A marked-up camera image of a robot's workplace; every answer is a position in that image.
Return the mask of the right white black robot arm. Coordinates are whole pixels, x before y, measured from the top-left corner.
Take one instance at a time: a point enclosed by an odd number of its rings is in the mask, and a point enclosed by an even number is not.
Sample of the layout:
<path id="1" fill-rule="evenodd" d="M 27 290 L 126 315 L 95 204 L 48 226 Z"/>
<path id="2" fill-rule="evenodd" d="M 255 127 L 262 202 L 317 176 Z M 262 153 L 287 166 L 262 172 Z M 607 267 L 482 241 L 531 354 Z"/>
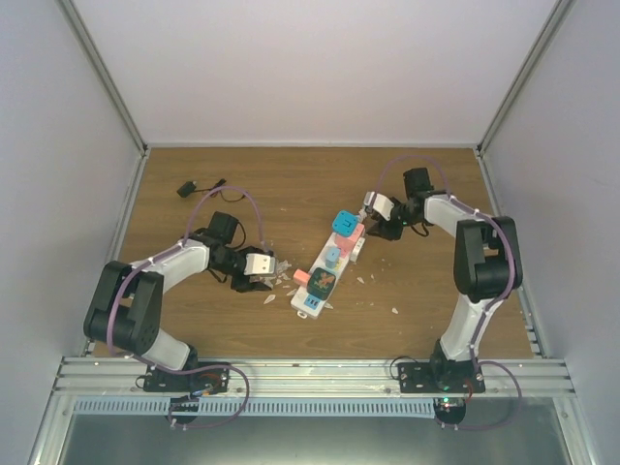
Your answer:
<path id="1" fill-rule="evenodd" d="M 410 228 L 419 235 L 432 226 L 454 238 L 452 276 L 458 298 L 448 328 L 426 364 L 430 384 L 450 392 L 479 373 L 479 345 L 496 310 L 522 283 L 516 224 L 509 216 L 492 217 L 438 190 L 426 168 L 403 174 L 407 199 L 377 191 L 363 205 L 374 220 L 369 234 L 398 240 Z"/>

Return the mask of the white power strip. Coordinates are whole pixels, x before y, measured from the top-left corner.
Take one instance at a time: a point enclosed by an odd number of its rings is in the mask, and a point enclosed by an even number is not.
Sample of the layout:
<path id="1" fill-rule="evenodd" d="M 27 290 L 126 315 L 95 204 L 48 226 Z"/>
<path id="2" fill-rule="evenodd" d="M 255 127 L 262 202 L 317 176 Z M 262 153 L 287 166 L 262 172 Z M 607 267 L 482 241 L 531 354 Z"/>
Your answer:
<path id="1" fill-rule="evenodd" d="M 346 267 L 357 262 L 364 236 L 362 224 L 358 224 L 349 236 L 333 232 L 310 268 L 294 272 L 297 290 L 292 296 L 291 306 L 300 318 L 319 317 Z"/>

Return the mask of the black plug with cable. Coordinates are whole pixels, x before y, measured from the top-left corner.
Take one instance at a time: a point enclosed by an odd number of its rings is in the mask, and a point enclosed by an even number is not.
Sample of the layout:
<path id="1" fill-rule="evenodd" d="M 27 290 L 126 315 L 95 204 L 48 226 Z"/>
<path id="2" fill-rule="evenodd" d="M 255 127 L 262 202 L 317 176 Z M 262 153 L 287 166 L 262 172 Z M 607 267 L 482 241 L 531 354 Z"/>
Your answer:
<path id="1" fill-rule="evenodd" d="M 193 194 L 206 194 L 212 191 L 213 189 L 224 186 L 226 183 L 227 183 L 227 180 L 225 178 L 221 178 L 213 186 L 209 188 L 199 188 L 196 181 L 186 181 L 176 190 L 176 194 L 181 199 L 186 199 Z M 224 202 L 228 202 L 228 203 L 241 202 L 242 200 L 245 199 L 245 196 L 242 194 L 239 194 L 236 198 L 231 198 L 229 195 L 224 194 L 222 191 L 218 191 L 216 193 L 210 194 L 209 196 L 211 198 L 220 197 Z"/>

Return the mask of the small pink plug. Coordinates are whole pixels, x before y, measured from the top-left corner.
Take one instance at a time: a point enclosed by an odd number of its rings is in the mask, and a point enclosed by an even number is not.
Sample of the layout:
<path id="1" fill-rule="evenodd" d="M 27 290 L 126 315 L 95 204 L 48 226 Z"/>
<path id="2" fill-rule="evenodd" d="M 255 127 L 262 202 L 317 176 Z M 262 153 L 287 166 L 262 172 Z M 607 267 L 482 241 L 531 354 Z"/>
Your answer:
<path id="1" fill-rule="evenodd" d="M 300 286 L 300 287 L 306 287 L 309 280 L 310 280 L 311 275 L 307 272 L 304 271 L 302 269 L 297 269 L 294 272 L 294 276 L 293 276 L 293 280 Z"/>

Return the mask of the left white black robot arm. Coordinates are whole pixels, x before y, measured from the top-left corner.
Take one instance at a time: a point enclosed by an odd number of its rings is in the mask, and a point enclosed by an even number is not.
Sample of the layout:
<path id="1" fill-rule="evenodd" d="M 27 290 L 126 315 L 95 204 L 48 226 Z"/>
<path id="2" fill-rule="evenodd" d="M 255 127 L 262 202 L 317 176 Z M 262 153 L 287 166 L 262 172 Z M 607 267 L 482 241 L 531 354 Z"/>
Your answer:
<path id="1" fill-rule="evenodd" d="M 239 228 L 235 217 L 217 211 L 207 227 L 153 257 L 107 263 L 83 322 L 85 336 L 162 369 L 179 391 L 194 388 L 200 369 L 193 347 L 161 329 L 164 295 L 205 271 L 238 293 L 267 291 L 264 280 L 274 274 L 276 259 L 262 248 L 233 246 Z"/>

